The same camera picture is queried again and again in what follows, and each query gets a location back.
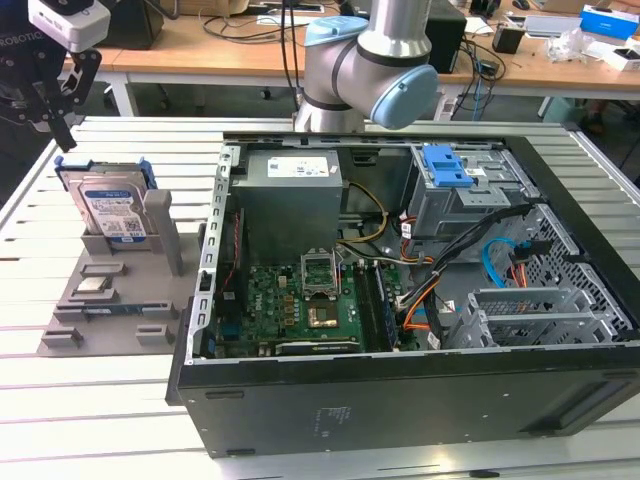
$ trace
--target printed label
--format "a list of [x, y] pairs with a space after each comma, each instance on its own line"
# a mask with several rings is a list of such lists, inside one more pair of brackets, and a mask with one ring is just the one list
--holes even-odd
[[325, 157], [272, 157], [267, 166], [270, 178], [328, 177]]
[[313, 425], [313, 436], [329, 438], [333, 433], [343, 430], [342, 425], [351, 418], [351, 407], [319, 408]]
[[85, 199], [105, 237], [121, 243], [139, 243], [147, 236], [140, 216], [131, 211], [134, 198], [126, 190], [92, 190]]
[[447, 300], [444, 302], [444, 306], [440, 307], [438, 313], [454, 313], [456, 311], [456, 302], [453, 300]]
[[470, 177], [486, 177], [487, 174], [484, 173], [484, 169], [482, 168], [465, 168], [464, 172]]
[[433, 332], [429, 332], [429, 335], [427, 335], [427, 342], [429, 342], [429, 345], [434, 350], [440, 350], [440, 340], [438, 340], [438, 337], [436, 337]]
[[108, 308], [85, 308], [84, 313], [93, 313], [95, 315], [109, 315], [111, 310]]
[[411, 224], [410, 223], [402, 224], [402, 238], [411, 240]]

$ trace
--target power supply label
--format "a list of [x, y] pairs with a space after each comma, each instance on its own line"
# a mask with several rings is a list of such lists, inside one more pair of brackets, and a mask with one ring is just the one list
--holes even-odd
[[325, 157], [271, 157], [267, 165], [270, 178], [328, 177]]

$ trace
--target barcode sticker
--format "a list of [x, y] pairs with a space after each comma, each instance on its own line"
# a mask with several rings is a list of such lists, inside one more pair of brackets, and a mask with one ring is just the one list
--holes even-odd
[[429, 332], [429, 335], [427, 335], [427, 342], [429, 342], [429, 345], [434, 350], [440, 350], [440, 340], [438, 340], [438, 337], [436, 337], [433, 332]]
[[486, 177], [487, 174], [484, 173], [484, 169], [482, 168], [465, 168], [464, 172], [470, 177]]
[[127, 190], [89, 190], [86, 204], [105, 237], [122, 243], [137, 243], [147, 236], [136, 201]]
[[409, 223], [402, 224], [402, 238], [411, 240], [411, 224]]
[[444, 305], [440, 307], [438, 313], [455, 313], [456, 311], [456, 302], [453, 300], [447, 300], [444, 302]]

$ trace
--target blue box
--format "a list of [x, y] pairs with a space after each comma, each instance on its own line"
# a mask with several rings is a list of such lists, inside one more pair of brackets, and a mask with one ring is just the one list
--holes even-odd
[[622, 40], [626, 40], [636, 33], [638, 25], [640, 25], [639, 15], [608, 8], [596, 8], [590, 5], [585, 5], [580, 17], [582, 17], [580, 28], [583, 31]]

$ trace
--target blue cable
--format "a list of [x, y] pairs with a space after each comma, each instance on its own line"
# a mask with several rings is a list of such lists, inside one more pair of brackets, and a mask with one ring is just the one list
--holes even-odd
[[510, 238], [502, 238], [502, 237], [494, 238], [493, 240], [490, 240], [489, 242], [487, 242], [487, 244], [484, 247], [482, 247], [482, 263], [484, 264], [484, 268], [487, 270], [487, 274], [489, 274], [489, 277], [491, 278], [491, 280], [493, 280], [493, 283], [495, 283], [498, 286], [498, 288], [506, 288], [506, 285], [500, 278], [500, 275], [498, 275], [498, 272], [496, 272], [496, 269], [493, 268], [493, 265], [491, 264], [491, 259], [489, 258], [489, 247], [491, 247], [491, 245], [493, 245], [494, 243], [498, 243], [498, 242], [506, 243], [511, 248], [516, 248], [516, 242], [514, 242]]

